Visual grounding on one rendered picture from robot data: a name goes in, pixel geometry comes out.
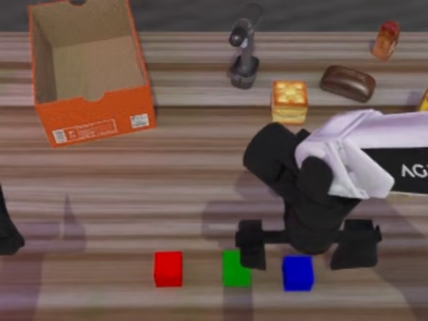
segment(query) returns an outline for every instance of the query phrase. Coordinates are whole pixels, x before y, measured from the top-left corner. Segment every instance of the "open box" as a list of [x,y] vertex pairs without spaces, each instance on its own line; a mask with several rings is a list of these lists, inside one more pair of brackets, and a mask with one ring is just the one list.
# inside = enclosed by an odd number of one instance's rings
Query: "open box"
[[128,0],[29,7],[35,109],[52,147],[155,127]]

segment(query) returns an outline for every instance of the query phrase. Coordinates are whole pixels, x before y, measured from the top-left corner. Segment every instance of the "wooden table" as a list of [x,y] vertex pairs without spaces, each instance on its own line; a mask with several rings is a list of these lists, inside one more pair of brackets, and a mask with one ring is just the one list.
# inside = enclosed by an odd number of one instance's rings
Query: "wooden table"
[[[263,96],[271,81],[267,69],[261,71],[257,94],[241,92],[229,88],[222,72],[214,70],[227,59],[226,45],[216,54],[201,46],[205,49],[200,61],[192,62],[185,53],[196,53],[179,48],[190,48],[186,39],[204,39],[204,35],[143,35],[160,102],[158,128],[54,150],[31,107],[26,37],[0,35],[0,178],[9,212],[27,240],[17,255],[0,261],[1,321],[428,320],[428,202],[423,197],[365,201],[352,213],[351,217],[373,218],[383,231],[380,262],[374,269],[330,271],[329,252],[314,259],[312,292],[285,293],[281,258],[293,251],[288,246],[267,246],[268,270],[253,272],[252,289],[223,289],[221,249],[233,245],[237,222],[263,218],[266,229],[282,225],[281,200],[245,172],[241,160],[251,137],[270,121],[268,98]],[[271,55],[269,66],[285,66],[279,57],[291,56],[287,46],[271,43],[270,37],[294,39],[296,54],[310,47],[311,41],[321,45],[319,39],[330,35],[259,37],[271,50],[259,55]],[[335,37],[348,39],[351,48],[365,36]],[[404,48],[426,46],[416,40],[423,35],[410,35],[409,41],[406,37]],[[328,43],[330,55],[335,52],[333,43]],[[161,51],[164,56],[155,54]],[[299,65],[302,70],[295,66],[296,74],[303,75],[305,66],[319,63],[319,53],[311,52],[312,59],[309,52],[303,55],[307,64]],[[365,55],[347,52],[350,62]],[[397,51],[397,65],[360,58],[356,64],[373,68],[376,64],[380,73],[396,76],[379,84],[380,96],[368,107],[409,110],[401,100],[389,104],[382,90],[404,92],[410,84],[403,79],[428,77],[421,72],[426,64],[416,68],[425,52],[418,49],[417,57],[407,58]],[[211,71],[199,64],[207,57],[212,59]],[[407,78],[398,78],[401,72]],[[312,100],[330,100],[330,105],[311,106],[307,129],[317,128],[339,111],[362,108],[316,91],[315,71],[307,73],[314,79]],[[279,74],[288,75],[284,70]],[[186,75],[190,82],[175,78]],[[207,75],[212,76],[210,81],[204,78]],[[206,104],[201,104],[203,95]],[[249,98],[252,95],[257,103]],[[183,288],[154,288],[152,255],[159,250],[183,251]]]

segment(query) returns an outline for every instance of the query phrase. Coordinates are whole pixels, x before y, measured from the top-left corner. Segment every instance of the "yellow object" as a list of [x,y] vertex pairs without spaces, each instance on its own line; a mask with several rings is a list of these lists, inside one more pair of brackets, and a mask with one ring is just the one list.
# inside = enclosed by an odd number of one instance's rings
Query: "yellow object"
[[272,92],[272,121],[281,124],[305,123],[308,92],[304,82],[274,82]]
[[420,112],[428,112],[428,90],[424,93],[421,102],[419,103]]

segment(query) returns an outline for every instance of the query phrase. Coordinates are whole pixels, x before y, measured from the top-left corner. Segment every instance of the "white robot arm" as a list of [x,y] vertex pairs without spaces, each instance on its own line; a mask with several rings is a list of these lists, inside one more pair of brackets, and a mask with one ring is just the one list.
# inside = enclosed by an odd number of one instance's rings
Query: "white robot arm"
[[391,191],[428,194],[428,112],[340,114],[298,145],[299,167],[309,156],[330,165],[330,195],[382,199]]

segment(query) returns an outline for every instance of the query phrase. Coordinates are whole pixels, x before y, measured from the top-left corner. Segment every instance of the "blue cube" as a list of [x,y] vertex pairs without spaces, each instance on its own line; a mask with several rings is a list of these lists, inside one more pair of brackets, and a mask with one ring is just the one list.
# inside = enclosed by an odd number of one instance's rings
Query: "blue cube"
[[282,261],[285,291],[310,291],[315,282],[312,258],[307,255],[290,255]]

